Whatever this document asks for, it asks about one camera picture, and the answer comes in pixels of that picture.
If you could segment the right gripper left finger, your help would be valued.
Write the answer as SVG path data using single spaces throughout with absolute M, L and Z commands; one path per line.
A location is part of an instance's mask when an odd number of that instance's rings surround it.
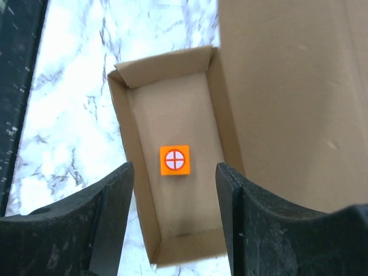
M 1 275 L 117 275 L 134 178 L 127 162 L 62 200 L 1 218 Z

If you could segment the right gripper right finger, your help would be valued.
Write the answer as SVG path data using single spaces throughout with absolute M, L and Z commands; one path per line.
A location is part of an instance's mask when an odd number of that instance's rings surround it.
M 216 188 L 232 275 L 367 274 L 367 205 L 308 209 L 225 163 Z

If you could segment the small orange cube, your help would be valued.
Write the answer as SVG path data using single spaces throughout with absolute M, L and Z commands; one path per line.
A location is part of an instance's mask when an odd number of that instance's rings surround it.
M 161 146 L 159 155 L 161 176 L 190 175 L 190 148 L 188 145 Z

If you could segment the cardboard box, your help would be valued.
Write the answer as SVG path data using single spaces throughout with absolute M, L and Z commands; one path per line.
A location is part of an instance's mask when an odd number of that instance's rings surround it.
M 152 264 L 227 254 L 216 167 L 299 206 L 367 205 L 367 2 L 220 1 L 221 45 L 108 76 Z M 188 145 L 190 175 L 161 176 Z

